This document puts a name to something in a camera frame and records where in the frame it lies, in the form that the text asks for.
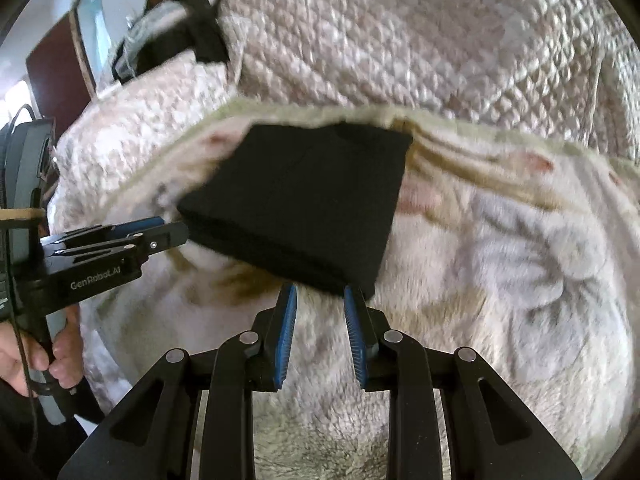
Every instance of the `black folded cloth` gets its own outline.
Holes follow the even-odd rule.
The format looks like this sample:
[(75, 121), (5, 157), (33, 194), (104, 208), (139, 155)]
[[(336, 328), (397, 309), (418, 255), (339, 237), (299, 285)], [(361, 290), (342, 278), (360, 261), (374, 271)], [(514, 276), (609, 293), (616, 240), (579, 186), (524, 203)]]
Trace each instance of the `black folded cloth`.
[(190, 239), (277, 276), (366, 299), (386, 248), (407, 134), (256, 124), (178, 211)]

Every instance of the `black cable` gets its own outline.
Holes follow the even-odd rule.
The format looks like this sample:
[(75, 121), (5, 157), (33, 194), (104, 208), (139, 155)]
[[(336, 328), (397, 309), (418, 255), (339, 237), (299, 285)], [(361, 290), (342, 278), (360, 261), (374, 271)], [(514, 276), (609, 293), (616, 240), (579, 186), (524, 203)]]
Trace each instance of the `black cable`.
[[(2, 167), (0, 168), (0, 208), (6, 208), (6, 186), (4, 182), (6, 163), (7, 163), (7, 153), (9, 142), (14, 132), (15, 123), (18, 119), (18, 116), (23, 110), (27, 110), (29, 115), (31, 116), (31, 120), (35, 120), (35, 114), (33, 113), (33, 109), (29, 105), (23, 105), (14, 115), (11, 120), (6, 135), (4, 137), (4, 157), (2, 158)], [(9, 313), (12, 327), (14, 328), (15, 339), (18, 344), (18, 351), (20, 352), (20, 360), (22, 362), (22, 371), (24, 373), (24, 380), (27, 384), (27, 393), (29, 396), (29, 404), (31, 409), (31, 443), (29, 444), (29, 456), (33, 456), (36, 451), (36, 446), (38, 445), (38, 413), (36, 412), (36, 403), (35, 396), (33, 395), (33, 389), (31, 387), (31, 377), (29, 375), (29, 362), (27, 361), (27, 355), (24, 351), (24, 344), (22, 343), (22, 335), (20, 334), (20, 327), (18, 327), (18, 322), (15, 315), (16, 303), (15, 300), (15, 290), (14, 290), (14, 276), (11, 270), (10, 257), (11, 257), (11, 249), (10, 249), (10, 231), (9, 229), (2, 229), (0, 236), (0, 251), (2, 253), (2, 259), (4, 261), (4, 279), (6, 283), (6, 300), (9, 306)]]

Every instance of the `human hand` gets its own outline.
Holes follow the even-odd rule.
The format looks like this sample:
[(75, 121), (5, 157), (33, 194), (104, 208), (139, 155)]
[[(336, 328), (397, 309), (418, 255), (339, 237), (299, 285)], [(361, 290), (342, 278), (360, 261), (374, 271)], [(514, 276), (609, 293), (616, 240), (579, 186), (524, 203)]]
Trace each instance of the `human hand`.
[[(80, 337), (79, 308), (67, 307), (66, 326), (53, 340), (53, 355), (56, 358), (49, 365), (49, 357), (33, 338), (22, 334), (22, 344), (33, 370), (49, 370), (60, 382), (60, 386), (73, 388), (82, 380), (82, 339)], [(27, 396), (27, 384), (20, 362), (20, 351), (14, 329), (9, 322), (0, 323), (0, 379), (6, 381), (16, 392)]]

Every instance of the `ridged blue pad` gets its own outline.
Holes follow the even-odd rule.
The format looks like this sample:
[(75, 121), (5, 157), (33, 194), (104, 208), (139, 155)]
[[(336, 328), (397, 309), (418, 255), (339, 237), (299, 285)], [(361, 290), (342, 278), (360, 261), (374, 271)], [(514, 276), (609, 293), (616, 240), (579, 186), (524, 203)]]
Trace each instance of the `ridged blue pad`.
[(291, 354), (291, 342), (293, 340), (293, 327), (296, 324), (296, 312), (298, 310), (298, 299), (296, 287), (291, 285), (289, 299), (282, 320), (282, 329), (276, 346), (275, 372), (273, 382), (277, 389), (281, 389), (284, 379), (287, 378), (289, 368), (289, 356)]
[(367, 384), (366, 347), (351, 287), (344, 289), (344, 319), (347, 322), (347, 332), (349, 333), (353, 369), (360, 387), (364, 388)]

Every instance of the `silver screw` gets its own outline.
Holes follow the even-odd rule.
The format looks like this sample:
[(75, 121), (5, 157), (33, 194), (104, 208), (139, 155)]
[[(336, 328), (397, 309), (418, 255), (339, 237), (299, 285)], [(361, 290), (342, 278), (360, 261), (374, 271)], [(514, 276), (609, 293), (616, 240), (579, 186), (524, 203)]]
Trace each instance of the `silver screw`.
[(460, 359), (462, 359), (463, 361), (472, 363), (473, 361), (476, 360), (476, 357), (478, 357), (478, 354), (476, 354), (476, 352), (473, 349), (464, 347), (458, 350), (458, 357), (460, 357)]
[(164, 358), (170, 363), (179, 363), (184, 359), (184, 350), (174, 348), (173, 350), (169, 350)]
[(245, 345), (252, 345), (258, 341), (259, 336), (255, 332), (242, 332), (240, 334), (240, 342)]
[(398, 330), (387, 330), (384, 338), (389, 343), (399, 343), (402, 341), (402, 334)]

